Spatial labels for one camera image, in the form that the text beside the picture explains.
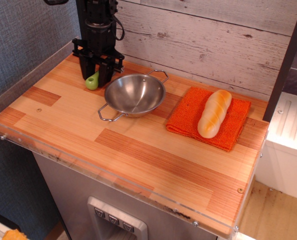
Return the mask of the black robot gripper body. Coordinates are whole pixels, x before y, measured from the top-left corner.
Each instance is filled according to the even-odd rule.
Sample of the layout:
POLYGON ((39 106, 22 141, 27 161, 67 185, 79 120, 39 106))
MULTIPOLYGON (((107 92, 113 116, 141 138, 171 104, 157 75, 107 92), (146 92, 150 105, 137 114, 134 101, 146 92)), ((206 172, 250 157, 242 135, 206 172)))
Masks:
POLYGON ((116 41, 124 38, 125 32, 122 32, 120 38, 117 37, 117 24, 95 24, 86 23, 87 29, 87 49, 81 47, 81 39, 73 39, 73 54, 77 57, 85 56, 92 58, 95 65, 103 62, 112 61, 113 70, 121 73, 124 70, 124 55, 115 49, 116 41))

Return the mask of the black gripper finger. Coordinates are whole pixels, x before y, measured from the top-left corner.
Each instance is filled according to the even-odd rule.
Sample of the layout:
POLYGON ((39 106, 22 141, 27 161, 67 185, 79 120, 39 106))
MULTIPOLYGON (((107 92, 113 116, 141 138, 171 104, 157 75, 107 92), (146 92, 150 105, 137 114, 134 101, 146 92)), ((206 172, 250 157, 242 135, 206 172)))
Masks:
POLYGON ((84 80, 86 80, 95 73, 96 64, 93 62, 92 58, 80 55, 79 63, 82 77, 84 80))
POLYGON ((114 71, 114 63, 112 61, 104 61, 99 64, 99 76, 98 76, 98 87, 104 87, 108 82, 111 81, 114 71))

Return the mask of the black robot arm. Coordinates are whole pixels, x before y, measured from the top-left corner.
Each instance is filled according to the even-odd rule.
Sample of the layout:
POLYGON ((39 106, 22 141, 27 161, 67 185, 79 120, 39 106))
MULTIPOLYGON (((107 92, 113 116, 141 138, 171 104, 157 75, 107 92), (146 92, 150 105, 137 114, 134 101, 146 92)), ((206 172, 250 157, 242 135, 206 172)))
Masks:
POLYGON ((114 72, 124 70, 124 55, 115 49, 116 42, 124 39, 125 30, 115 14, 116 0, 77 0, 81 39, 73 39, 73 55, 79 58, 81 73, 86 80, 96 73, 98 86, 103 87, 114 72))

